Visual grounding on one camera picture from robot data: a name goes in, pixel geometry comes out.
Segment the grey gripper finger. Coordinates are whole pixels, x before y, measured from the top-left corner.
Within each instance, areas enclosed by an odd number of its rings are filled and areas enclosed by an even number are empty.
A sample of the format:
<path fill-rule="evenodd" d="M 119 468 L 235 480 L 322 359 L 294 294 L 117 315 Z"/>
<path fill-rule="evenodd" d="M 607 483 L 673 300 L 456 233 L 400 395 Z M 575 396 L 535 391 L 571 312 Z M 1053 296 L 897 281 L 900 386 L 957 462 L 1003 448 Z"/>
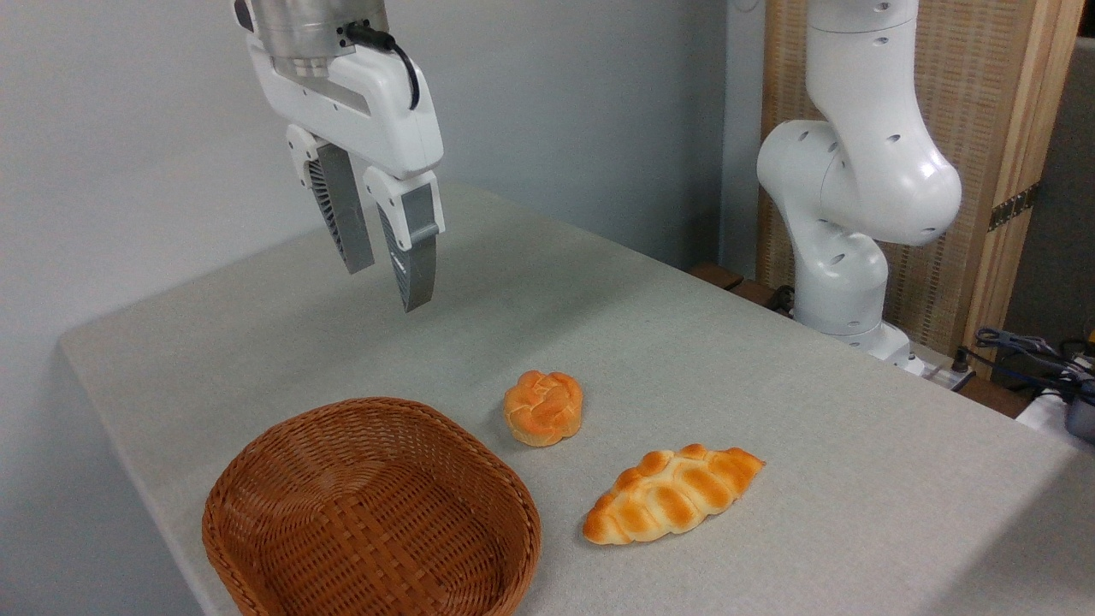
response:
<path fill-rule="evenodd" d="M 431 300 L 435 284 L 435 237 L 446 224 L 441 193 L 431 171 L 399 181 L 374 165 L 364 172 L 387 235 L 388 257 L 405 311 Z"/>
<path fill-rule="evenodd" d="M 374 264 L 351 156 L 336 144 L 293 124 L 287 127 L 293 170 L 316 200 L 328 234 L 349 274 Z"/>

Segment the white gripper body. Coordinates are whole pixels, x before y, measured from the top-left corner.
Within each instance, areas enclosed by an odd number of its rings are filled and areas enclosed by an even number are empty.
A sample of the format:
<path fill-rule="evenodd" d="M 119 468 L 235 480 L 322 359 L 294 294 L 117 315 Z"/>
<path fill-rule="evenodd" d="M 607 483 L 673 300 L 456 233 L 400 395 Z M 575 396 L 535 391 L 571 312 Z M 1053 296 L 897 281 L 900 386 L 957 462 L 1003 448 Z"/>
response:
<path fill-rule="evenodd" d="M 358 48 L 328 59 L 325 75 L 287 77 L 288 59 L 270 57 L 257 36 L 249 35 L 247 44 L 263 94 L 287 121 L 399 179 L 441 162 L 441 130 L 425 75 L 416 74 L 420 98 L 412 111 L 408 74 L 396 55 Z"/>

